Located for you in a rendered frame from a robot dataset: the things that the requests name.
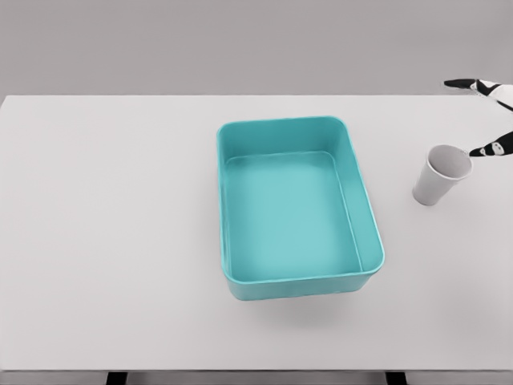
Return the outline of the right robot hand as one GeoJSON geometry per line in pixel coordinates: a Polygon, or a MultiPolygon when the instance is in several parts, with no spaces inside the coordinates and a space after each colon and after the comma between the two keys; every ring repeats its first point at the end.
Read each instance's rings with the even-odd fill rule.
{"type": "MultiPolygon", "coordinates": [[[[445,87],[472,90],[484,96],[513,115],[513,84],[496,83],[482,79],[448,79],[445,87]]],[[[513,155],[513,129],[488,144],[474,148],[470,157],[513,155]]]]}

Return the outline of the white paper cup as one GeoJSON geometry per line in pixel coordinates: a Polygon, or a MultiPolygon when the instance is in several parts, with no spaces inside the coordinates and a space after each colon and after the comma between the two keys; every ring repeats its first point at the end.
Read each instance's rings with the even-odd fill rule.
{"type": "Polygon", "coordinates": [[[421,205],[436,205],[472,171],[473,163],[466,151],[449,144],[435,145],[426,154],[412,196],[421,205]]]}

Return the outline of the teal rectangular basket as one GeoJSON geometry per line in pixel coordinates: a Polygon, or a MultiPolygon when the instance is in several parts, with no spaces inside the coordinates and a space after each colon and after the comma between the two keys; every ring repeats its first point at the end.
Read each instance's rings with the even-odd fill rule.
{"type": "Polygon", "coordinates": [[[386,254],[349,130],[334,116],[216,134],[220,263],[241,301],[349,293],[386,254]]]}

